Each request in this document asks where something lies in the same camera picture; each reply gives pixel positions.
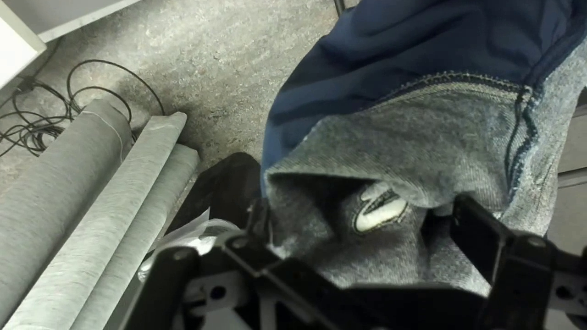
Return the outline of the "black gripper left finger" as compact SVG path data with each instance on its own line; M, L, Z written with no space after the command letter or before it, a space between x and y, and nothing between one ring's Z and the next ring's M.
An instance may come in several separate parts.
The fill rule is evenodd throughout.
M288 311L253 276L275 256L247 234L209 252L165 247L125 318L125 330L288 330Z

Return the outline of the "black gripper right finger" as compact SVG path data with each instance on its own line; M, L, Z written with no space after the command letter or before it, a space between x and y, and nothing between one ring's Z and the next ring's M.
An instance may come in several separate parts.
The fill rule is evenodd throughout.
M471 195L453 203L451 237L490 281L480 330L545 330L557 309L587 330L587 254L506 226Z

